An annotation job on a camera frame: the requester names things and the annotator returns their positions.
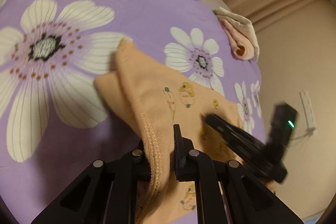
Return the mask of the white wall power strip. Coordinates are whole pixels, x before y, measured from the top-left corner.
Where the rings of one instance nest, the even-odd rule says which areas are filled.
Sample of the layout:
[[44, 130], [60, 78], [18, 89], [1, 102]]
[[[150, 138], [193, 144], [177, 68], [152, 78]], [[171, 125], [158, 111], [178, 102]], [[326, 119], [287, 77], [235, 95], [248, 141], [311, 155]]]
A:
[[307, 134], [312, 136], [317, 130], [317, 122], [313, 111], [312, 102], [307, 90], [303, 90], [299, 93], [303, 110], [305, 113]]

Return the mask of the purple floral bed sheet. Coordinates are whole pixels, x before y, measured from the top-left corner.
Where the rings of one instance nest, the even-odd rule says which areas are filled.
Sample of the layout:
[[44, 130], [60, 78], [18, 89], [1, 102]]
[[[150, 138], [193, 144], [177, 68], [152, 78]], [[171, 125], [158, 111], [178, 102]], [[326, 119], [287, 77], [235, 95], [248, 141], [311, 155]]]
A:
[[236, 106], [239, 85], [261, 80], [201, 0], [1, 0], [1, 198], [17, 223], [137, 145], [93, 85], [124, 35]]

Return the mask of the pink rolled small garment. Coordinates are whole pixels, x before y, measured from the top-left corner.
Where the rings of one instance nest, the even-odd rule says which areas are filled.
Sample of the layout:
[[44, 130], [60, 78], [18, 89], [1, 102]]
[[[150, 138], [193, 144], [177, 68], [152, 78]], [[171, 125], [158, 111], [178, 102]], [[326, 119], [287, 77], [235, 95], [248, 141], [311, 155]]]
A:
[[233, 56], [239, 60], [257, 62], [260, 47], [252, 22], [222, 7], [213, 10], [213, 13], [228, 36]]

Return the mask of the orange cartoon print garment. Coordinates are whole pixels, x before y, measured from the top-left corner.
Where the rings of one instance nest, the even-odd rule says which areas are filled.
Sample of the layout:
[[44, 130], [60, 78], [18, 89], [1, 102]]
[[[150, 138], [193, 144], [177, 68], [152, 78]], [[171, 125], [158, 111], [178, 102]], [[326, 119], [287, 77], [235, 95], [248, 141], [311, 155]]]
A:
[[109, 108], [143, 141], [151, 180], [138, 187], [136, 223], [170, 223], [195, 210], [195, 187], [178, 182], [174, 173], [174, 130], [212, 159], [227, 162], [238, 156], [221, 135], [205, 124], [217, 114], [242, 127], [235, 103], [158, 63], [122, 39], [113, 57], [114, 70], [98, 76], [95, 86]]

